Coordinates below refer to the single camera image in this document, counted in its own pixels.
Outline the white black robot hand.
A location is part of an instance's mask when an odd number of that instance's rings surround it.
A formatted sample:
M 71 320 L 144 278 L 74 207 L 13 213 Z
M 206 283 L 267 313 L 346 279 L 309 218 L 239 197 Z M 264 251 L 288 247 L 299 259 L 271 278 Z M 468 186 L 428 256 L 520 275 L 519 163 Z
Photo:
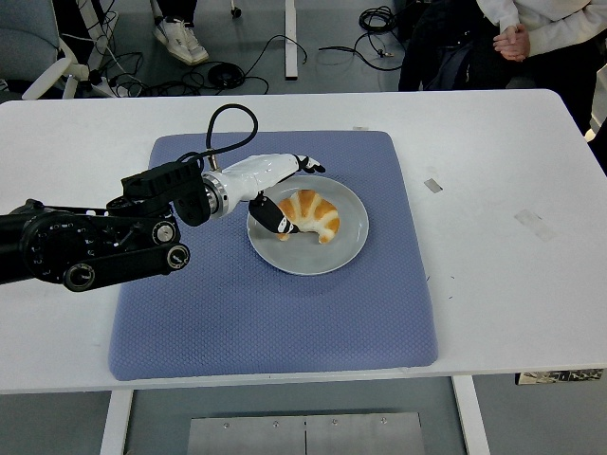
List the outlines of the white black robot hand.
M 265 229 L 273 233 L 297 233 L 281 209 L 264 194 L 264 190 L 288 179 L 298 171 L 324 173 L 324 166 L 306 155 L 253 155 L 213 176 L 216 184 L 216 217 L 231 213 L 239 202 L 248 201 L 248 212 Z

